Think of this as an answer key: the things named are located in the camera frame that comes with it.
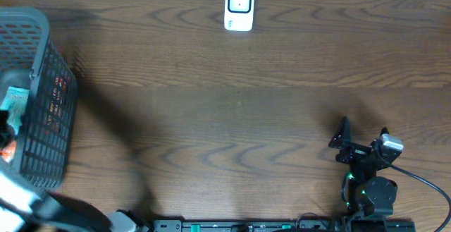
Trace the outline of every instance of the brown wooden surface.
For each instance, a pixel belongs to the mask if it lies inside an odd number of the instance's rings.
[[[257,0],[251,32],[224,29],[223,1],[1,0],[42,9],[81,76],[62,193],[147,218],[337,214],[343,115],[451,193],[451,0]],[[395,218],[443,221],[438,193],[381,175]]]

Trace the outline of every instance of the wood grain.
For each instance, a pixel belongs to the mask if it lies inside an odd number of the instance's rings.
[[[257,0],[251,32],[223,28],[223,0],[0,0],[47,14],[80,76],[60,192],[104,212],[294,219],[345,210],[347,167],[327,144],[383,126],[397,165],[451,192],[451,0]],[[432,231],[447,213],[399,185],[394,218]]]

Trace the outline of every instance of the white plug-in device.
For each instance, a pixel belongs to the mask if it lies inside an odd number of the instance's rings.
[[[232,31],[249,31],[254,22],[254,0],[225,0],[224,27]]]

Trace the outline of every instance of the mesh basket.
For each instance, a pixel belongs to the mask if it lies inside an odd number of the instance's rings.
[[[11,166],[54,189],[66,170],[78,85],[37,9],[0,8],[0,103],[9,87],[30,91]]]

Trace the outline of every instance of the black wire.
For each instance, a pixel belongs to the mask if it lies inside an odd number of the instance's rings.
[[[313,215],[313,216],[316,216],[316,218],[321,222],[321,224],[323,224],[323,226],[324,226],[327,230],[329,230],[329,227],[324,223],[324,221],[323,221],[321,218],[319,218],[319,216],[318,216],[317,214],[312,213],[312,212],[308,212],[308,213],[305,213],[305,214],[299,216],[299,218],[297,218],[297,220],[296,220],[296,228],[299,228],[299,222],[300,222],[300,221],[302,220],[302,218],[304,218],[306,215]]]
[[[351,226],[350,226],[350,225],[351,225],[351,221],[354,221],[358,216],[361,216],[361,215],[360,215],[360,212],[355,212],[355,213],[350,217],[350,219],[346,221],[345,231],[349,231],[349,232],[352,231]]]
[[[450,198],[450,196],[448,196],[448,194],[446,194],[446,192],[443,191],[442,189],[440,189],[438,186],[436,186],[433,183],[427,181],[426,179],[424,179],[424,178],[422,178],[420,176],[417,176],[414,173],[405,171],[404,169],[401,169],[401,168],[399,168],[399,167],[397,167],[395,165],[392,165],[390,162],[386,161],[384,158],[382,158],[381,154],[379,154],[379,145],[377,145],[377,144],[375,146],[375,153],[376,153],[376,156],[378,157],[378,159],[380,159],[384,163],[385,166],[390,167],[390,168],[392,168],[392,169],[394,169],[396,171],[399,171],[401,173],[404,173],[404,174],[406,174],[406,175],[408,175],[408,176],[410,176],[412,178],[417,179],[418,181],[420,181],[422,183],[425,183],[426,185],[431,186],[432,189],[437,190],[441,195],[443,195],[443,197],[445,197],[445,199],[448,201],[448,206],[449,206],[448,215],[446,216],[446,219],[444,220],[444,222],[435,230],[435,232],[442,231],[442,229],[444,229],[446,227],[446,225],[448,224],[448,222],[450,222],[450,219],[451,219],[451,198]]]

